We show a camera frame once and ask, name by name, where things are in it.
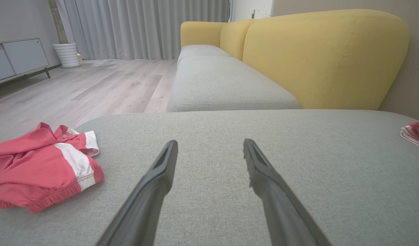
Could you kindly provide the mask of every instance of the curtain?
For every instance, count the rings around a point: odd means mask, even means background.
[[[185,21],[227,22],[229,0],[64,0],[83,59],[176,59]]]

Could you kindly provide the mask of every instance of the tree trunk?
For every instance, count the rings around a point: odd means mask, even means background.
[[[64,26],[62,25],[61,15],[59,14],[56,0],[49,0],[50,9],[52,10],[53,20],[55,21],[56,31],[58,32],[58,39],[60,44],[68,44],[67,36],[65,35]]]

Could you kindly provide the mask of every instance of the sofa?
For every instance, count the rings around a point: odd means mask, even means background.
[[[172,139],[178,160],[155,245],[271,245],[243,159],[250,138],[332,245],[419,246],[419,148],[400,137],[400,128],[414,121],[349,109],[101,117],[76,130],[95,131],[105,180],[38,214],[0,210],[0,245],[95,244]]]
[[[184,22],[167,111],[377,110],[408,40],[402,19],[374,10]]]

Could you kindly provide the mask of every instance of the sofa armrest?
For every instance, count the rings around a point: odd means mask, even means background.
[[[181,48],[185,45],[208,44],[220,47],[220,33],[225,22],[184,22],[181,25]]]

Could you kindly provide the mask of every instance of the potted plant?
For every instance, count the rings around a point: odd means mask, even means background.
[[[78,67],[80,66],[80,63],[77,59],[76,43],[68,43],[56,0],[49,0],[49,5],[52,10],[53,20],[55,21],[59,39],[59,44],[53,44],[53,48],[55,48],[63,68]]]

